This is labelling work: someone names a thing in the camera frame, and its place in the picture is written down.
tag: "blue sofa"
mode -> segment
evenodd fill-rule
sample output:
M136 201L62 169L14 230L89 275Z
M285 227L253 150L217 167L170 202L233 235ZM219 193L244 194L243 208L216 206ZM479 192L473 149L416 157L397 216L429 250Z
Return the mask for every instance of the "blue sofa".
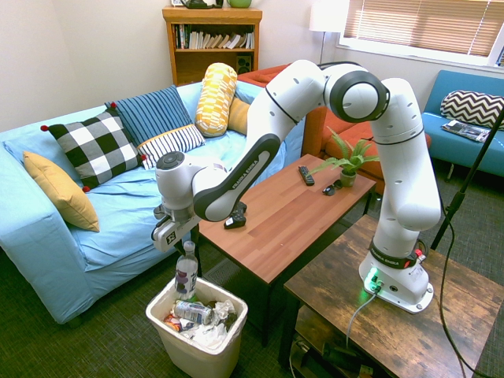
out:
M177 89L194 121L201 83ZM236 96L251 103L261 90L238 82ZM40 131L40 126L86 120L104 109L99 106L0 133L0 247L59 324L77 317L103 295L175 252L159 252L150 239L158 222L153 209L161 203L155 169L138 167L87 193L98 214L99 233L66 224L24 169L22 153L28 150L55 162L82 187L63 150L49 132ZM301 156L304 125L303 119L292 129L254 184ZM227 131L207 138L204 146L188 153L220 158L231 168L245 142L245 136Z
M431 136L429 153L432 158L452 164L473 166L482 143L444 131L441 126L450 120L441 116L441 102L452 91L477 91L487 95L504 96L504 79L467 73L439 71L434 87L422 113L425 133ZM479 170L504 176L504 131L498 131L488 147Z

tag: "white wall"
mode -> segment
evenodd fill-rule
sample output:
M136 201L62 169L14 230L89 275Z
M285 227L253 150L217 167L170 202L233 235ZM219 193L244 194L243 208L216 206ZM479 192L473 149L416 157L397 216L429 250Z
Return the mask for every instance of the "white wall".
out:
M169 0L3 0L0 131L172 83Z
M322 33L308 29L315 0L252 0L263 11L259 67L318 63ZM169 0L3 0L0 131L172 84L161 9ZM425 61L335 48L323 61L356 61L381 79L408 80L421 109L440 69L504 77Z

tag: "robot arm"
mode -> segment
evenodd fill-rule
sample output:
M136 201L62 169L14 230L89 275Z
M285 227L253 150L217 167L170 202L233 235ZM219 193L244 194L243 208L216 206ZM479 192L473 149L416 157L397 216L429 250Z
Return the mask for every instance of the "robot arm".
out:
M165 219L154 229L154 244L167 250L201 219L228 217L289 131L322 105L342 120L371 121L387 185L378 228L359 273L366 290L373 292L367 280L373 272L373 282L391 288L380 296L417 312L414 308L424 308L432 299L432 285L411 256L419 231L433 227L440 218L421 114L405 80L380 82L359 65L343 63L325 70L310 61L289 65L251 104L245 152L230 172L219 161L180 152L162 157L156 177Z

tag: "wooden bookshelf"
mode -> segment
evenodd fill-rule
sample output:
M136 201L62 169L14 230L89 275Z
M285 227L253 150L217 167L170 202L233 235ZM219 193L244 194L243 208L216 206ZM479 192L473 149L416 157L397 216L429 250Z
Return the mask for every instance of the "wooden bookshelf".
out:
M222 62L237 69L237 59L250 57L251 71L259 67L259 24L262 11L252 8L187 9L167 6L163 8L166 32L175 85L195 83L203 79L206 69ZM191 30L214 34L241 34L254 32L252 49L182 49L177 48L175 25L188 24Z

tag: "microphone stand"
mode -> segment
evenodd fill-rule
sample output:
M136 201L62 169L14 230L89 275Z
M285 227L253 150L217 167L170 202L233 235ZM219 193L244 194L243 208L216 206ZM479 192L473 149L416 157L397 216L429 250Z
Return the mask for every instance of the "microphone stand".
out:
M447 230L448 224L450 223L451 219L454 217L455 213L460 208L462 201L464 201L465 191L467 190L467 187L473 180L474 174L478 170L478 167L480 166L480 163L483 160L483 156L487 153L491 141L494 140L494 136L498 131L498 127L502 123L502 119L504 119L504 107L502 107L501 113L498 115L497 120L495 120L494 126L488 133L487 140L485 140L485 143L481 147L480 153L478 154L476 160L474 161L474 164L472 165L469 174L465 178L464 183L451 200L451 204L449 204L449 206L447 207L447 216L445 217L443 224L441 224L441 228L439 229L438 233L434 238L434 241L432 242L431 249L435 250L437 248L439 242L441 241L441 238L444 235L444 232Z

